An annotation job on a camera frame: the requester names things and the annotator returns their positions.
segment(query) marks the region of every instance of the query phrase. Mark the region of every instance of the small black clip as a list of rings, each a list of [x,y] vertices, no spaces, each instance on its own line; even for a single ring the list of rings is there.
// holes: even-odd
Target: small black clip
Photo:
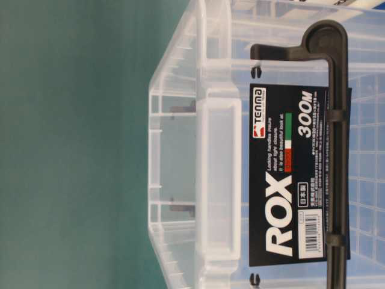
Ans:
[[[254,273],[252,273],[250,275],[250,285],[253,287],[253,288],[259,288],[259,284],[260,284],[260,277],[259,277],[259,274],[257,274],[255,277],[254,277]]]
[[[260,66],[254,66],[253,68],[251,68],[251,77],[253,79],[255,78],[255,74],[257,74],[258,78],[260,78],[260,76],[262,75],[262,69],[260,68]]]

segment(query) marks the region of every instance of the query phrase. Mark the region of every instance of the tenma logo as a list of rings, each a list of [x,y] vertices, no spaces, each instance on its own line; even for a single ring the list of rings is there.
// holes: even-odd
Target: tenma logo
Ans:
[[[253,138],[266,135],[266,88],[253,88]]]

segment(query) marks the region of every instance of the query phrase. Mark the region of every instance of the black plastic latch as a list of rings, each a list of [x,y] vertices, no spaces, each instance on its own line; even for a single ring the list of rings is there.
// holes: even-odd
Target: black plastic latch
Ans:
[[[346,110],[328,110],[326,111],[328,122],[344,122],[347,120]]]
[[[340,234],[326,233],[326,243],[331,247],[345,247],[347,238]]]

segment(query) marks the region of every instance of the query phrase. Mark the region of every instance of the green background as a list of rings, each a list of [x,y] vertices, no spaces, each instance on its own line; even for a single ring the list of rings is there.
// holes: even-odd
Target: green background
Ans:
[[[0,2],[0,288],[165,288],[147,89],[186,5]]]

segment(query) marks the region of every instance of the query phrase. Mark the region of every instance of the barcode sticker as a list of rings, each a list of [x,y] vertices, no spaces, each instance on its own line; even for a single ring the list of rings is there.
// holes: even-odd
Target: barcode sticker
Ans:
[[[322,209],[298,210],[299,259],[324,256]]]

